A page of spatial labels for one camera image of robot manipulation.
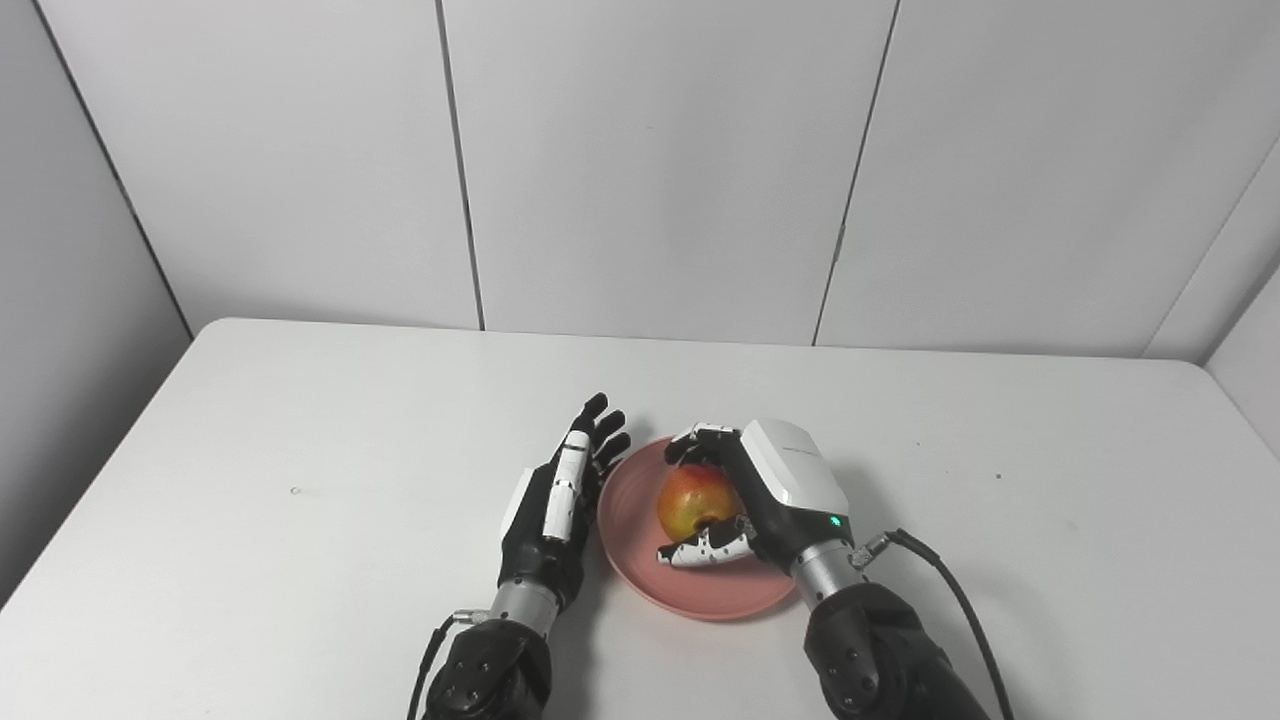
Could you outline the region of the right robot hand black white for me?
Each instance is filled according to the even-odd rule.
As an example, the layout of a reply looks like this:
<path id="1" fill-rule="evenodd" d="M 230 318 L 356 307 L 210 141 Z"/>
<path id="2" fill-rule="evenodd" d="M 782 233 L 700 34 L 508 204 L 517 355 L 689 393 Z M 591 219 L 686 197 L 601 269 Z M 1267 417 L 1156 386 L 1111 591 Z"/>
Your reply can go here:
<path id="1" fill-rule="evenodd" d="M 812 436 L 791 421 L 762 418 L 742 429 L 699 421 L 669 439 L 664 460 L 722 471 L 742 507 L 659 547 L 663 565 L 709 568 L 753 553 L 794 577 L 818 550 L 852 542 L 845 491 Z"/>

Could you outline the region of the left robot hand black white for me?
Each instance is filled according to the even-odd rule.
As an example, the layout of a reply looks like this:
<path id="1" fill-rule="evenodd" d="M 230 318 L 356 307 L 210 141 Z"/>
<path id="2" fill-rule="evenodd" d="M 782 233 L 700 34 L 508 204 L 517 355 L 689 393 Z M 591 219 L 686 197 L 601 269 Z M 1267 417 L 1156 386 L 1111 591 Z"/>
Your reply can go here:
<path id="1" fill-rule="evenodd" d="M 498 585 L 540 585 L 558 612 L 579 597 L 602 491 L 632 443 L 609 406 L 603 392 L 584 404 L 550 459 L 521 477 L 504 519 Z"/>

